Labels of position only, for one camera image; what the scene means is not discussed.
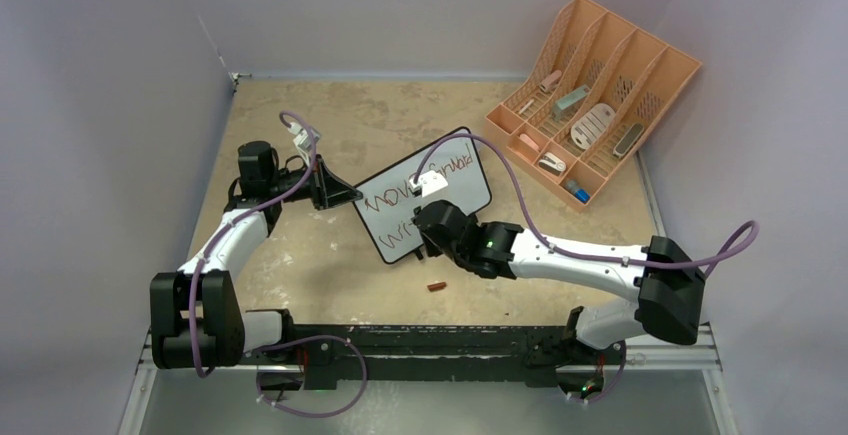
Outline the brown marker cap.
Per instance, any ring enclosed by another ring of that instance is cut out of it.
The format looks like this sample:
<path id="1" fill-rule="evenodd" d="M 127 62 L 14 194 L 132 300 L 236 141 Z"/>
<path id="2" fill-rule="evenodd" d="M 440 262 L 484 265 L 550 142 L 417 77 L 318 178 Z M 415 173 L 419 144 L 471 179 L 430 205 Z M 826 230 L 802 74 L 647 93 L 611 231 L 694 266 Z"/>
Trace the brown marker cap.
<path id="1" fill-rule="evenodd" d="M 437 283 L 429 284 L 427 286 L 427 289 L 428 289 L 429 292 L 437 292 L 437 291 L 445 289 L 446 286 L 447 286 L 446 282 L 437 282 Z"/>

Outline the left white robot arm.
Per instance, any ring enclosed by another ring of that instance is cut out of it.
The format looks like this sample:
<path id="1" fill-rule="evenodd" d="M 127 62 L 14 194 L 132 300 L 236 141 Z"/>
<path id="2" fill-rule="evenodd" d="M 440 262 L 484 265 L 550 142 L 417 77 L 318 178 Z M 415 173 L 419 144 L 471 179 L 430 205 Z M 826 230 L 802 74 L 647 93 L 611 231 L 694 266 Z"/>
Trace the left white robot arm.
<path id="1" fill-rule="evenodd" d="M 291 170 L 266 141 L 240 146 L 238 168 L 213 236 L 180 268 L 150 283 L 151 353 L 160 369 L 195 368 L 206 376 L 256 349 L 275 364 L 292 360 L 298 337 L 289 311 L 242 312 L 234 280 L 273 232 L 284 203 L 308 200 L 326 210 L 363 197 L 322 157 Z"/>

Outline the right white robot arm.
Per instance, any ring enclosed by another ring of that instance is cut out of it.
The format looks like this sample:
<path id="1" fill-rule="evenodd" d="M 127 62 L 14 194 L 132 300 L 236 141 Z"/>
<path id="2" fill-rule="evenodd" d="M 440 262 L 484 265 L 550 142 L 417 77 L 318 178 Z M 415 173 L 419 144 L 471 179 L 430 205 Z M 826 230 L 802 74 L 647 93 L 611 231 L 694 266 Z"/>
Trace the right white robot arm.
<path id="1" fill-rule="evenodd" d="M 481 223 L 445 200 L 416 209 L 412 222 L 428 256 L 444 255 L 481 278 L 548 279 L 614 295 L 573 310 L 561 336 L 573 361 L 641 335 L 682 346 L 698 339 L 706 277 L 669 238 L 654 236 L 646 246 L 540 240 L 517 224 Z"/>

